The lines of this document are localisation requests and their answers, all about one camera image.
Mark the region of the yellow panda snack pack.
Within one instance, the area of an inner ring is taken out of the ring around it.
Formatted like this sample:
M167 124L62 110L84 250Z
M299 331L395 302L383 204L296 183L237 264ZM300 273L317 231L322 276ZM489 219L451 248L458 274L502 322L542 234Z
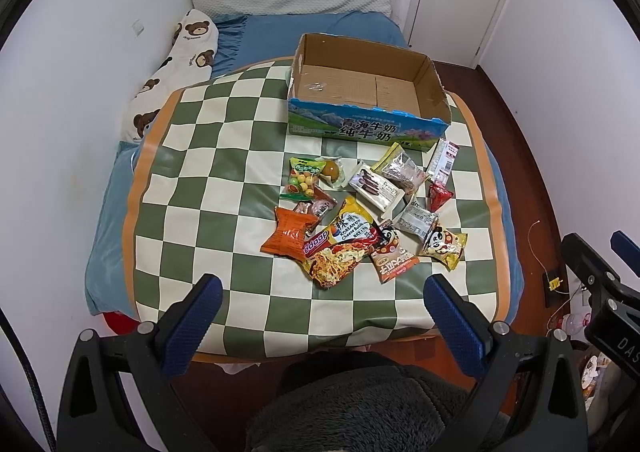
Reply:
M448 271L452 271L457 268L467 242L466 233L451 232L436 221L424 238L418 255L435 259Z

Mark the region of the red small candy pack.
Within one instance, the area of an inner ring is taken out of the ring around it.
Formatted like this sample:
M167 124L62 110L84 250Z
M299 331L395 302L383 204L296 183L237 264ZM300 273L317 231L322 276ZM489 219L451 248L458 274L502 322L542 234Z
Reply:
M437 212L452 198L454 198L454 192L440 183L432 182L427 191L426 207L430 212Z

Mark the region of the silver grey snack pack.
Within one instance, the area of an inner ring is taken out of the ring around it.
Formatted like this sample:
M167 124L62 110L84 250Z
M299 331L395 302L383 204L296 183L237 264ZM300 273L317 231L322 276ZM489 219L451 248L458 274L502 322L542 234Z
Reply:
M430 212L417 198L405 204L404 209L393 220L397 230L417 236L425 240L434 230L438 215Z

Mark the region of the white red wafer pack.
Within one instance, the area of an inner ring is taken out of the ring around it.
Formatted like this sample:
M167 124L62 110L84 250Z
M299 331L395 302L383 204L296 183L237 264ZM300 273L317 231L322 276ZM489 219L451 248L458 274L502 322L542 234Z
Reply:
M428 180L446 188L459 148L454 142L440 139L436 143L430 162L425 167Z

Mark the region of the orange panda biscuit pack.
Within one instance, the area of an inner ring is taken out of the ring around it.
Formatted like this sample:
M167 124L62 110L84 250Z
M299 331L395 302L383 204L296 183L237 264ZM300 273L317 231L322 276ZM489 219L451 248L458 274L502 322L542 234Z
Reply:
M397 279L420 262L417 256L401 245L399 235L390 220L376 227L380 239L370 257L382 284Z

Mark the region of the clear dark snack pack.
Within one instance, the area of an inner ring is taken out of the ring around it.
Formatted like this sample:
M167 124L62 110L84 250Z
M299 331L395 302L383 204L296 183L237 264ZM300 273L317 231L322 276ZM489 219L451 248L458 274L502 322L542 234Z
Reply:
M394 142L371 169L401 188L407 196L413 196L426 181L425 170L416 164L405 149Z

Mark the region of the yellow red instant noodle pack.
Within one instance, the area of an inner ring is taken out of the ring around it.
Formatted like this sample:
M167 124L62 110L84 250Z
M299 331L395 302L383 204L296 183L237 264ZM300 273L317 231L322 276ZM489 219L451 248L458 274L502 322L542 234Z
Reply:
M380 230L370 212L349 196L336 217L305 242L302 268L326 290L346 278L373 252L380 239Z

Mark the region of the white chocolate stick box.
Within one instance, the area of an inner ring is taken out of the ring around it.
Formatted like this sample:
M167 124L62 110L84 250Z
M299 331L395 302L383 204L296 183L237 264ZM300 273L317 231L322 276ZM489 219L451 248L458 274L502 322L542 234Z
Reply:
M348 178L348 184L380 213L382 219L393 217L405 192L387 178L377 174L365 162L359 162Z

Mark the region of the orange snack bag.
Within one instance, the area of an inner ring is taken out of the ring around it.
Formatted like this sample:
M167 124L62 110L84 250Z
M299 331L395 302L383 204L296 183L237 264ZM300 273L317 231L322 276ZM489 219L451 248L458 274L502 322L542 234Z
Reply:
M303 261L306 233L318 224L318 217L282 207L274 210L274 216L276 228L267 241L262 243L260 250L263 253Z

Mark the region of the braised egg pack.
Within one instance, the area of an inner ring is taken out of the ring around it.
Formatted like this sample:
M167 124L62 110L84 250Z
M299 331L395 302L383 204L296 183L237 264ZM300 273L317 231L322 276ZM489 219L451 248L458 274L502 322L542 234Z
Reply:
M320 162L323 163L320 179L332 190L342 190L346 175L341 157L322 157Z

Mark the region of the green candy ball bag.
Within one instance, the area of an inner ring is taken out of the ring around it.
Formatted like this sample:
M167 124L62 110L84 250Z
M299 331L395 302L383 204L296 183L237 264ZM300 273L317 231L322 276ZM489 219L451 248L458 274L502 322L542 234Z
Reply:
M291 157L290 173L280 197L294 202L312 201L316 197L320 175L325 167L325 160Z

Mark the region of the brown small snack pack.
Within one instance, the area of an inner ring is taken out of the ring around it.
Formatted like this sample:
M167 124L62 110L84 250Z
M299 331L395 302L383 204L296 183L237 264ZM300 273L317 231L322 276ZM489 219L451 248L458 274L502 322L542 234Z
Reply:
M314 198L310 202L297 203L293 210L299 214L314 216L318 224L335 206L333 198Z

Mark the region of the bear print long pillow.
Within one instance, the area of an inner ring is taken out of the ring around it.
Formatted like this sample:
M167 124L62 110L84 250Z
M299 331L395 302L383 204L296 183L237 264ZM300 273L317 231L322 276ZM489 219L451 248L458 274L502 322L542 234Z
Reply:
M186 12L175 28L168 56L126 107L122 141L140 142L175 90L209 80L217 48L218 30L213 20L200 10Z

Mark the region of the blue bed sheet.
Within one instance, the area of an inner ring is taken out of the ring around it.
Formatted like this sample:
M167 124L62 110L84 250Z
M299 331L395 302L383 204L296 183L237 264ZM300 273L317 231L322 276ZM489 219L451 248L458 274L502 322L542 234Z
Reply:
M215 24L219 36L218 51L213 58L213 77L277 56L290 56L297 47L299 37L305 33L344 35L401 48L407 45L398 25L378 12L227 16ZM131 333L138 325L137 321L127 316L130 305L122 266L122 225L138 147L136 142L126 140L118 144L85 275L90 312L103 316L107 326L119 335ZM525 278L518 259L508 190L495 155L489 154L488 158L494 172L509 252L511 298L506 320L512 323L525 290Z

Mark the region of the wall socket plate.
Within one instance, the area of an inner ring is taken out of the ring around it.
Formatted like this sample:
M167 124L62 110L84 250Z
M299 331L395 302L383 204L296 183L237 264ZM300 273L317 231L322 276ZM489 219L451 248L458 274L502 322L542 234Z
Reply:
M131 27L136 36L140 36L144 32L144 25L140 20L134 21Z

